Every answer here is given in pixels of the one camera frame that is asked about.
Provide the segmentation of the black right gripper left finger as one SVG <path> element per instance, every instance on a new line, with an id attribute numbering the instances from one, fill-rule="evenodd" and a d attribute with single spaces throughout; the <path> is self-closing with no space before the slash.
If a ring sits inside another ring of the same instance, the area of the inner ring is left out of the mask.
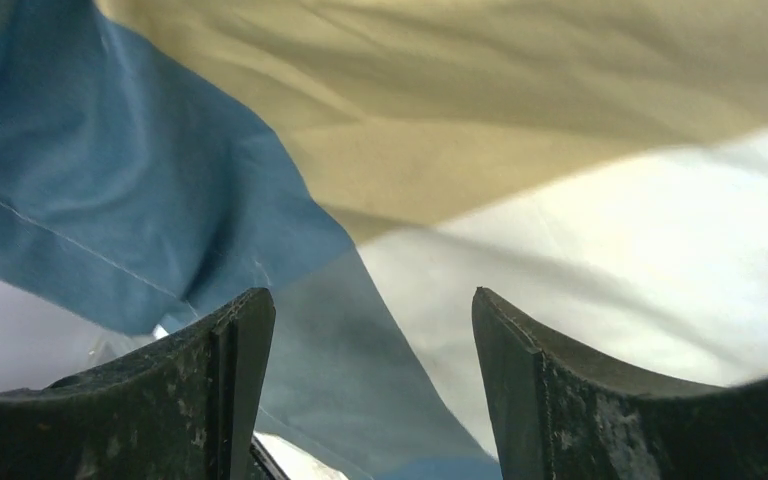
<path id="1" fill-rule="evenodd" d="M 0 479 L 272 479 L 254 439 L 275 307 L 263 288 L 41 390 L 0 393 Z"/>

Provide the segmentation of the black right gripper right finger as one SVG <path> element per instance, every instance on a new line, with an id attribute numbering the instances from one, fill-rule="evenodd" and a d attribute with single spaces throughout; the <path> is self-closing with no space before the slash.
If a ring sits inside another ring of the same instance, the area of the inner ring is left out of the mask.
<path id="1" fill-rule="evenodd" d="M 768 479 L 768 378 L 658 374 L 544 326 L 487 288 L 472 325 L 507 479 Z"/>

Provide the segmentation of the blue beige checked pillowcase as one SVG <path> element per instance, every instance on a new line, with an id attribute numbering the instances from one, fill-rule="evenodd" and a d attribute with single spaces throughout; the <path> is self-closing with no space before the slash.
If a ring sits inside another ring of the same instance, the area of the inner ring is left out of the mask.
<path id="1" fill-rule="evenodd" d="M 0 281 L 128 336 L 266 289 L 276 477 L 507 479 L 479 288 L 768 378 L 768 1 L 0 1 Z"/>

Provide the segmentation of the white pillow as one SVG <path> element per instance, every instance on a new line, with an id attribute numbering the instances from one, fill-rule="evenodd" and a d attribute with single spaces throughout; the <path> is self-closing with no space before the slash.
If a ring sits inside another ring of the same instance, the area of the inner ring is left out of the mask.
<path id="1" fill-rule="evenodd" d="M 110 331 L 0 281 L 0 392 L 47 387 L 166 335 Z"/>

